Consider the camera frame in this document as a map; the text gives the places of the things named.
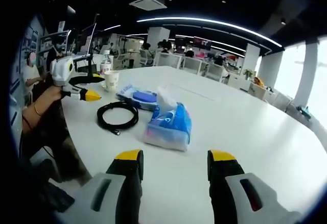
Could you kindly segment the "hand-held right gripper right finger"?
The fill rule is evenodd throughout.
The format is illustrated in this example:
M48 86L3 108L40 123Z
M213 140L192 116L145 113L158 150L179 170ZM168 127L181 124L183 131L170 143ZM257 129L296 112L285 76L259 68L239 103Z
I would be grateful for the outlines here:
M301 218L285 209L264 181L245 173L230 153L207 152L207 177L215 223L297 223Z

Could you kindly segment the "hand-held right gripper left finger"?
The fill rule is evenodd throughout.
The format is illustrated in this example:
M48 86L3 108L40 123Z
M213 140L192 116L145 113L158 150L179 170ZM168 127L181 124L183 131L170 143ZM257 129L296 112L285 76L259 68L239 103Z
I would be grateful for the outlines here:
M118 154L65 211L65 223L138 223L144 175L143 150Z

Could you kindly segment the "person's left hand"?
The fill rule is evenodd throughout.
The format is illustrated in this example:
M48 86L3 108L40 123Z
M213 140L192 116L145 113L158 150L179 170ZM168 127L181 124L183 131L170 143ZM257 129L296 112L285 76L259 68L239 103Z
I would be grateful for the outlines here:
M37 104L49 107L60 99L62 99L62 87L51 86L37 99Z

